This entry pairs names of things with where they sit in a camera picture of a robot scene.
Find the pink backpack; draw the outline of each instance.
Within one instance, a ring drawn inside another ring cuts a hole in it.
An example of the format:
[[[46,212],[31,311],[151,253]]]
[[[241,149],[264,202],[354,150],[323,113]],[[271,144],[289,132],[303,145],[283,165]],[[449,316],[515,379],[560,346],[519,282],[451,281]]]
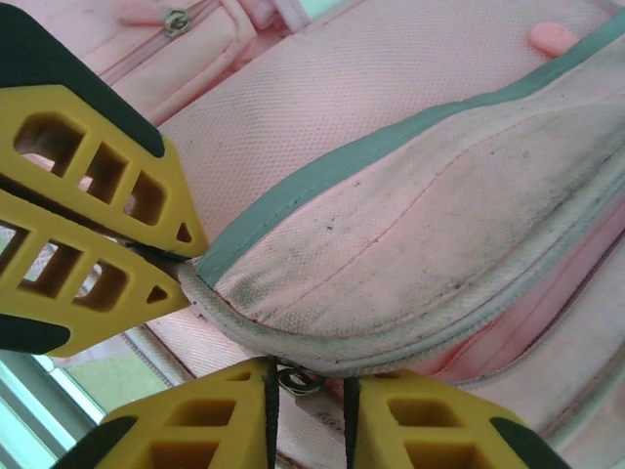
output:
[[[168,384],[258,354],[409,367],[573,467],[625,458],[616,2],[11,3],[181,155],[212,242],[178,271],[193,306],[124,335]],[[286,400],[280,464],[341,467],[340,399]]]

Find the zipper pull tab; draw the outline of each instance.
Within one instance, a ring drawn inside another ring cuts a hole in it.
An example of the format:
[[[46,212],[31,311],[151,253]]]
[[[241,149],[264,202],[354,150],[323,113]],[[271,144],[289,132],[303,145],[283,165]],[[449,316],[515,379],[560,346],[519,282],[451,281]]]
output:
[[[131,26],[165,26],[165,34],[175,37],[187,31],[191,17],[184,8],[172,8],[162,0],[121,0],[115,8],[118,21]]]
[[[295,398],[295,405],[321,423],[340,443],[344,440],[345,420],[339,399],[325,386],[325,378],[286,367],[277,374],[282,389]]]

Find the triangular hole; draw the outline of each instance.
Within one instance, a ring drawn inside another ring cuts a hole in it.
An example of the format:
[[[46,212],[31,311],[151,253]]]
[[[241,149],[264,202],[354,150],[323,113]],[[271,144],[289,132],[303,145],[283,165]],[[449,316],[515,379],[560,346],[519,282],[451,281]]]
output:
[[[178,235],[176,236],[178,241],[191,242],[191,235],[188,232],[187,224],[182,223],[178,229]]]
[[[231,376],[226,381],[247,381],[252,377],[252,373],[249,371],[241,371],[234,376]]]
[[[149,296],[147,297],[148,303],[156,303],[157,301],[162,301],[167,299],[167,292],[163,290],[160,286],[156,285],[150,291]]]

